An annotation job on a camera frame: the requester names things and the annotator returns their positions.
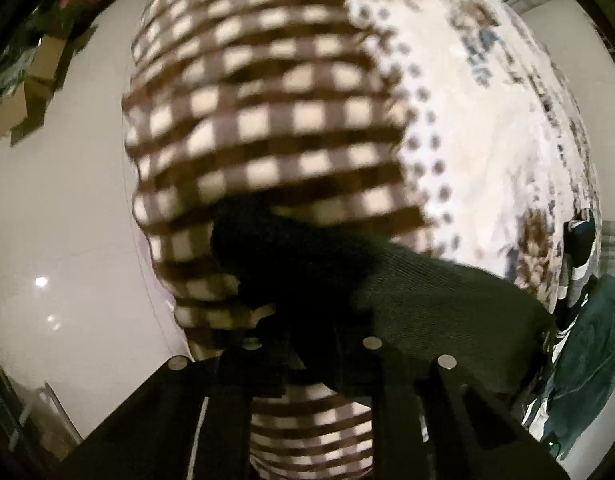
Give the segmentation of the brown white checkered cloth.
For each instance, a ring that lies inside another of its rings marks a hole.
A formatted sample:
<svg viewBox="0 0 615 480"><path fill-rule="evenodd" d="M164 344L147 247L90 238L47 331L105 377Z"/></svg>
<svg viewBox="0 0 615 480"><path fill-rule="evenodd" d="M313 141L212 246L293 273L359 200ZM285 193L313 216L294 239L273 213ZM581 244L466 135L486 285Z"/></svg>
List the brown white checkered cloth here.
<svg viewBox="0 0 615 480"><path fill-rule="evenodd" d="M149 0L123 110L132 210L193 359L265 315L211 254L227 198L415 247L395 151L419 110L418 0Z"/></svg>

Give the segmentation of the dark green knit garment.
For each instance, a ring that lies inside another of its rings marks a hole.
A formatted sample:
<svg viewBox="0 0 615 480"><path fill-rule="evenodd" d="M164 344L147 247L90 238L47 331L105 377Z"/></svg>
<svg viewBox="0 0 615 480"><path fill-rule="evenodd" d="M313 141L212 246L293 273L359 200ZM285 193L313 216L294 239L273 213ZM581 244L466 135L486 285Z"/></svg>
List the dark green knit garment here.
<svg viewBox="0 0 615 480"><path fill-rule="evenodd" d="M485 271L377 236L270 212L226 212L211 252L240 296L270 307L257 328L330 389L418 382L448 354L487 389L515 396L539 374L545 308Z"/></svg>

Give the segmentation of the white floral bed blanket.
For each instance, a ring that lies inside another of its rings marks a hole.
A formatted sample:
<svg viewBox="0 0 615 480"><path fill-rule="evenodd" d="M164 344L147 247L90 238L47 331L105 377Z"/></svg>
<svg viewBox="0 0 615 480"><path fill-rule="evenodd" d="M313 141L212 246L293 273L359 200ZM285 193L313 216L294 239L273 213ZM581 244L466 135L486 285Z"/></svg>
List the white floral bed blanket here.
<svg viewBox="0 0 615 480"><path fill-rule="evenodd" d="M554 310L563 227L597 181L563 73L501 0L344 0L362 49L388 78L395 141L355 146L355 168L387 160L394 182L327 206L416 252L489 271Z"/></svg>

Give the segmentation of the striped folded sweater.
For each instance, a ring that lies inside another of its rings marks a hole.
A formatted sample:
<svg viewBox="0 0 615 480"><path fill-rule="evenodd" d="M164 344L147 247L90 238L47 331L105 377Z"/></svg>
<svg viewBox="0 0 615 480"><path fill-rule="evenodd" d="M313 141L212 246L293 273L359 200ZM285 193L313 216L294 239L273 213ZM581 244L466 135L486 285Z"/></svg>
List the striped folded sweater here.
<svg viewBox="0 0 615 480"><path fill-rule="evenodd" d="M549 389L560 353L565 348L571 330L587 301L589 270L593 266L596 250L597 226L590 209L585 209L577 218L563 227L563 260L557 302L553 312L556 322L555 334L550 338L547 368L537 385L539 395L529 405L523 426L536 440L542 440L548 420Z"/></svg>

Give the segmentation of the cardboard box clutter pile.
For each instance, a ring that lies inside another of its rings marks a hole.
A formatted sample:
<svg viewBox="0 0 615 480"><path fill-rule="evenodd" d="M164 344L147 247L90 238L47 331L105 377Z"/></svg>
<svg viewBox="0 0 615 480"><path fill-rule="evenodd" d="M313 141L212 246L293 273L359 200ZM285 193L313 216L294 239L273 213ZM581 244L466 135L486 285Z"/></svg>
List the cardboard box clutter pile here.
<svg viewBox="0 0 615 480"><path fill-rule="evenodd" d="M40 128L94 21L116 0L0 0L0 140Z"/></svg>

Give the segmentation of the teal green blanket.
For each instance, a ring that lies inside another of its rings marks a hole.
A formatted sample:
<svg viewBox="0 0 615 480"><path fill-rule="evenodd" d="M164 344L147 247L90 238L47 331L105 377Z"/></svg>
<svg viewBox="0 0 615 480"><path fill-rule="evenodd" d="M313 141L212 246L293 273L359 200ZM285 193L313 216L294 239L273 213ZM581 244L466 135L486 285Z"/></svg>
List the teal green blanket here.
<svg viewBox="0 0 615 480"><path fill-rule="evenodd" d="M615 388L615 278L596 278L557 359L541 442L558 460L598 417Z"/></svg>

